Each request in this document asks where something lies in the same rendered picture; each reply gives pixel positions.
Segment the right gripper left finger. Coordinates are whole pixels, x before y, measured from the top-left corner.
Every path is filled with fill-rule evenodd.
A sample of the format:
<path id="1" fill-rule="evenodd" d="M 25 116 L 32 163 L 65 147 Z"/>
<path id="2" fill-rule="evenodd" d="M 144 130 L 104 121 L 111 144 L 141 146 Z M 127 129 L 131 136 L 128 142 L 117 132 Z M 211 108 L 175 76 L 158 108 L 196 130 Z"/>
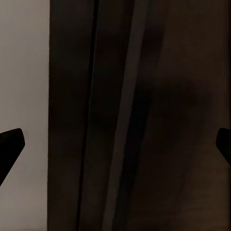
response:
<path id="1" fill-rule="evenodd" d="M 0 186 L 25 147 L 21 128 L 0 133 Z"/>

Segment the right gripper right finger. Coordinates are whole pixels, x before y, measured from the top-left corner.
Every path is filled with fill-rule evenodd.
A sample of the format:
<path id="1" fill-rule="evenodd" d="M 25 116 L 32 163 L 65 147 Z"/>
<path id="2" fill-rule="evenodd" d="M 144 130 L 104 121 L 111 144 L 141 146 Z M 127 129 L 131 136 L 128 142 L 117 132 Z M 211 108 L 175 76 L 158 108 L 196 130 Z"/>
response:
<path id="1" fill-rule="evenodd" d="M 231 167 L 231 130 L 220 128 L 218 131 L 216 146 L 222 153 L 226 161 Z"/>

